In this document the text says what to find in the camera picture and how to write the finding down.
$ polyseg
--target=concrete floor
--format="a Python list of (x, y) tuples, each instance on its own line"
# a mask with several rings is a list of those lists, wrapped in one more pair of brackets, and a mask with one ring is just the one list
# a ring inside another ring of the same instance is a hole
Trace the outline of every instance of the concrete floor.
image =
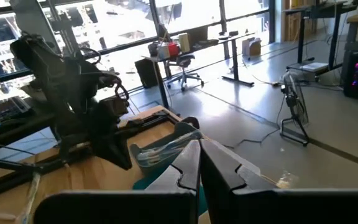
[[(307, 46), (308, 56), (316, 57), (316, 62), (328, 61), (329, 47), (321, 41), (323, 39), (317, 37)], [(344, 42), (340, 42), (338, 62), (342, 61), (343, 46)], [(285, 103), (278, 114), (283, 100), (280, 89), (261, 81), (279, 81), (286, 65), (296, 61), (294, 47), (295, 44), (266, 46), (262, 48), (261, 57), (247, 62), (247, 68), (241, 66), (241, 78), (255, 81), (252, 88), (220, 79), (229, 72), (230, 61), (198, 70), (205, 81), (204, 86), (189, 80), (187, 91), (182, 93), (179, 83), (174, 83), (168, 91), (173, 111), (184, 118), (197, 117), (202, 132), (224, 145), (235, 146), (243, 139), (261, 140), (277, 128), (277, 120), (290, 116)], [(323, 75), (321, 83), (335, 84), (339, 72)], [(304, 76), (313, 80), (308, 74)], [(317, 84), (303, 88), (303, 93), (310, 118), (306, 130), (312, 144), (303, 147), (282, 139), (275, 132), (262, 144), (243, 142), (233, 151), (258, 166), (263, 175), (274, 181), (291, 173), (296, 177), (292, 187), (358, 188), (358, 100), (346, 98), (338, 88)], [(134, 113), (161, 104), (157, 88), (133, 93), (131, 100)], [(294, 125), (288, 124), (288, 127), (300, 133)]]

